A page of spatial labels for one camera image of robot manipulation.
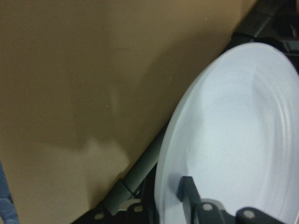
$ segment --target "brown cardboard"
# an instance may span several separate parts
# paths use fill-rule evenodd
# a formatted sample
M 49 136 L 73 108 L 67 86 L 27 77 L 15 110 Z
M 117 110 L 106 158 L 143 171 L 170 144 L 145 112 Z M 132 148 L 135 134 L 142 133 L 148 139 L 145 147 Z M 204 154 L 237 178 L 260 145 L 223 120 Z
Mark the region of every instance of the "brown cardboard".
M 96 205 L 254 2 L 1 1 L 0 159 L 20 222 Z

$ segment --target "white plate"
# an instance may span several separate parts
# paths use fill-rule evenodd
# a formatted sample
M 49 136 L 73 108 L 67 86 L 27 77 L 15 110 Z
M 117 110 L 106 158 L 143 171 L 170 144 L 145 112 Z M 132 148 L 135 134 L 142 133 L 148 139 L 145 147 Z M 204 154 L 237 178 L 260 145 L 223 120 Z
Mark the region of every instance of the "white plate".
M 183 224 L 176 193 L 194 178 L 202 198 L 235 215 L 260 209 L 293 224 L 299 211 L 299 79 L 278 50 L 240 45 L 214 61 L 177 106 L 159 157 L 160 224 Z

